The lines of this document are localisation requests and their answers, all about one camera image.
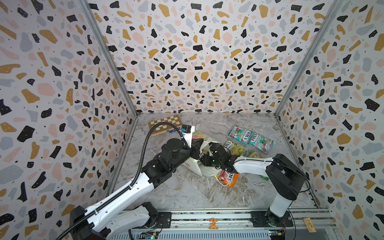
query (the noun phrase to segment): back wall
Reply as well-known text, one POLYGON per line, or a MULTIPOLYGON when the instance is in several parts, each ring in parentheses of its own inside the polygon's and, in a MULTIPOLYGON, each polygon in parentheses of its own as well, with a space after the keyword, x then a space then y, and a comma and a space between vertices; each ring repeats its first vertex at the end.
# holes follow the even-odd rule
POLYGON ((274 112, 331 0, 90 0, 138 112, 274 112))

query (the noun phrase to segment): side wall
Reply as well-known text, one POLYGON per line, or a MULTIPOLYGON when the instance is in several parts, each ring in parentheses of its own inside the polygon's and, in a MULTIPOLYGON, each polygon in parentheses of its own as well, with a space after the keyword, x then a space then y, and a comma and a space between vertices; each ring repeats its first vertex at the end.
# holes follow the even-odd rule
POLYGON ((105 197, 130 113, 76 1, 0 2, 0 238, 105 197))
POLYGON ((138 112, 274 112, 332 0, 89 0, 138 112))
POLYGON ((384 235, 384 2, 375 2, 345 1, 278 116, 345 239, 384 235))

